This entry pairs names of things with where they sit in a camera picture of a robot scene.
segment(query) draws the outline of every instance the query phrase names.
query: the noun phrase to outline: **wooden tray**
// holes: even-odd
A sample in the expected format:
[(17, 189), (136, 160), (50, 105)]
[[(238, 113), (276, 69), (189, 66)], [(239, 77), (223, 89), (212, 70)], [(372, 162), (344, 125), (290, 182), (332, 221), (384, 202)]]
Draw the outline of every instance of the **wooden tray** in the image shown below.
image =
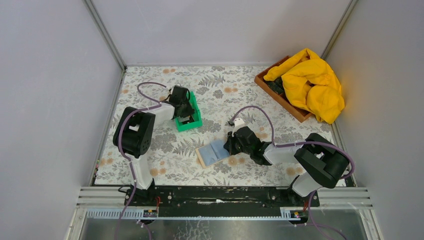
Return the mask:
[(264, 76), (268, 73), (268, 71), (275, 66), (279, 66), (284, 61), (289, 59), (290, 56), (286, 56), (285, 58), (281, 59), (280, 61), (274, 63), (274, 65), (268, 67), (265, 71), (259, 73), (254, 78), (254, 82), (259, 85), (261, 89), (263, 89), (268, 95), (270, 95), (277, 103), (279, 103), (283, 108), (285, 108), (293, 117), (295, 117), (299, 122), (303, 123), (306, 119), (308, 119), (313, 114), (311, 112), (308, 112), (306, 110), (300, 109), (298, 107), (295, 107), (290, 104), (289, 100), (286, 97), (285, 93), (277, 94), (274, 91), (271, 90), (271, 88), (264, 82)]

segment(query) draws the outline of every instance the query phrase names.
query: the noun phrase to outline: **table surface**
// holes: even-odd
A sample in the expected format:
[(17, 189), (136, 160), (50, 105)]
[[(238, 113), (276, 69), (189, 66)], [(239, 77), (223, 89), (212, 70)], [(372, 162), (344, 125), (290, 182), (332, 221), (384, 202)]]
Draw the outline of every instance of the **table surface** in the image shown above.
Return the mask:
[[(158, 82), (171, 88), (180, 85), (194, 92), (203, 126), (178, 132), (173, 120), (153, 130), (147, 160), (157, 185), (185, 186), (288, 186), (305, 170), (300, 164), (257, 165), (240, 153), (203, 169), (195, 149), (210, 141), (224, 138), (231, 127), (226, 122), (242, 107), (263, 108), (275, 128), (277, 144), (304, 140), (318, 133), (333, 141), (331, 126), (314, 116), (298, 122), (282, 106), (254, 83), (263, 66), (178, 66), (128, 67), (116, 110), (113, 114), (101, 159), (98, 161), (95, 185), (124, 185), (132, 182), (126, 160), (112, 143), (117, 124), (126, 107), (143, 108), (155, 103), (137, 91), (141, 82)], [(163, 100), (168, 90), (157, 85), (144, 85), (143, 93)], [(271, 141), (271, 127), (257, 109), (246, 109), (239, 115), (262, 141)], [(337, 186), (345, 186), (339, 181)]]

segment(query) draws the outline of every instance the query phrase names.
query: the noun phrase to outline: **green plastic box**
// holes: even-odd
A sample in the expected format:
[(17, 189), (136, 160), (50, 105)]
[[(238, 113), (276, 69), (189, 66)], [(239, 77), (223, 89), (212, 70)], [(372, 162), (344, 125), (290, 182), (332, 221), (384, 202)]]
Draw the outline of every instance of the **green plastic box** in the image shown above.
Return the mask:
[(196, 102), (195, 94), (192, 91), (190, 92), (189, 102), (190, 102), (191, 106), (194, 108), (194, 114), (192, 115), (194, 122), (182, 124), (180, 121), (178, 121), (177, 118), (175, 118), (176, 129), (178, 130), (178, 132), (198, 128), (198, 127), (201, 127), (203, 125), (202, 117), (200, 115), (200, 110), (199, 110), (199, 107), (198, 107), (198, 103)]

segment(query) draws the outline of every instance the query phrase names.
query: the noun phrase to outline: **white wall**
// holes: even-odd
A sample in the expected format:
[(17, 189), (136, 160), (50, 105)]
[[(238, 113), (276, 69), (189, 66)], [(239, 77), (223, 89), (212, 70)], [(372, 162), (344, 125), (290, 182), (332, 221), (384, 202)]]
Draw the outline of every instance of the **white wall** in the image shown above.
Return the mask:
[(60, 240), (120, 69), (81, 0), (3, 0), (0, 29), (0, 239)]
[(128, 65), (273, 64), (324, 51), (350, 0), (94, 0)]
[(328, 62), (344, 87), (337, 124), (385, 239), (422, 239), (424, 1), (359, 1)]

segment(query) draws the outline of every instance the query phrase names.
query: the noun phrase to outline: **yellow cloth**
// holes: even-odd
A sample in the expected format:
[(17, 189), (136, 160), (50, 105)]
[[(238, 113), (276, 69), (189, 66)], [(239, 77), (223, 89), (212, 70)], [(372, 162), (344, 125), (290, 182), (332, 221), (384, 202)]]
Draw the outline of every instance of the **yellow cloth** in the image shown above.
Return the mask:
[(345, 108), (342, 86), (332, 68), (308, 48), (296, 53), (263, 77), (280, 77), (290, 104), (315, 114), (320, 122), (332, 124)]

